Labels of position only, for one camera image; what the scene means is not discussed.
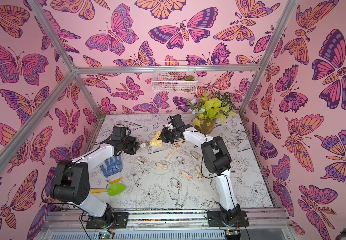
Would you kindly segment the yellow cleaning cloth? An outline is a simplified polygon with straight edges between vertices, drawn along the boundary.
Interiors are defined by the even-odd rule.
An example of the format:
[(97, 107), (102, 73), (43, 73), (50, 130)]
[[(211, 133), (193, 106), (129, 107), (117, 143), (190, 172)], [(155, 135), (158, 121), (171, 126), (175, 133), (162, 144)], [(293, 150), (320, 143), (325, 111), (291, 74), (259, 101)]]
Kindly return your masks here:
[(160, 140), (161, 133), (162, 132), (156, 132), (156, 134), (154, 135), (154, 137), (150, 141), (150, 146), (152, 146), (152, 147), (161, 147), (162, 146), (163, 141)]

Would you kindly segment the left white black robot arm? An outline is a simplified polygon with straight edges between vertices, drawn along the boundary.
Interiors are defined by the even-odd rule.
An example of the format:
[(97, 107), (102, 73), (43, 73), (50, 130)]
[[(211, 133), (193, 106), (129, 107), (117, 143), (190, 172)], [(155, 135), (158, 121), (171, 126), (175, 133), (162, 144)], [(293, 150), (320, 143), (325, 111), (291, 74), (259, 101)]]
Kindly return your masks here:
[(122, 153), (134, 155), (139, 147), (129, 128), (115, 125), (112, 134), (97, 148), (71, 161), (62, 160), (57, 164), (50, 183), (50, 197), (82, 210), (99, 228), (112, 227), (115, 220), (112, 207), (91, 193), (90, 170)]

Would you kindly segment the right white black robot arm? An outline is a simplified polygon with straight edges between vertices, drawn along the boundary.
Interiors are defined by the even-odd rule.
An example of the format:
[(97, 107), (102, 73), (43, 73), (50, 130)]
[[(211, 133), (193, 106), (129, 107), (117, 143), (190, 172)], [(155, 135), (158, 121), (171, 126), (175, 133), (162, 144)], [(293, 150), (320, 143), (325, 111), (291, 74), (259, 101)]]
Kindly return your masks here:
[(216, 184), (220, 197), (220, 216), (226, 226), (248, 227), (247, 213), (236, 199), (231, 181), (232, 158), (222, 137), (211, 137), (185, 124), (181, 115), (168, 117), (159, 140), (173, 144), (175, 140), (190, 142), (202, 150), (202, 164), (212, 174), (207, 179)]

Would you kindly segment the potted green leafy plant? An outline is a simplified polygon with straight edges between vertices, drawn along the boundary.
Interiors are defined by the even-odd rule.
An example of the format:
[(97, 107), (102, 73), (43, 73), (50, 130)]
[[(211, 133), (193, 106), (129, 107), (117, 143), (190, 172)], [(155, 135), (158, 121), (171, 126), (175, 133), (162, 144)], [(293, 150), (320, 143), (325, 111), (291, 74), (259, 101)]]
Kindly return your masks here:
[(216, 91), (213, 97), (203, 93), (200, 98), (191, 100), (189, 106), (195, 115), (194, 128), (205, 135), (213, 131), (218, 119), (225, 123), (229, 117), (237, 115), (231, 93), (222, 95), (220, 91)]

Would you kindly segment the green yellow toy shovel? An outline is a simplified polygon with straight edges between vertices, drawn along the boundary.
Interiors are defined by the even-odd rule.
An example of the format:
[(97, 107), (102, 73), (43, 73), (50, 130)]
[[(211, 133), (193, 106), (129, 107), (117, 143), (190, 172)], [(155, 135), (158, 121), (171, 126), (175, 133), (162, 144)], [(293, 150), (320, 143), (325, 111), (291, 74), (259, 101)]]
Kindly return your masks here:
[(106, 193), (110, 197), (117, 196), (127, 188), (121, 181), (122, 178), (110, 181), (105, 189), (94, 188), (90, 189), (90, 192), (92, 194)]

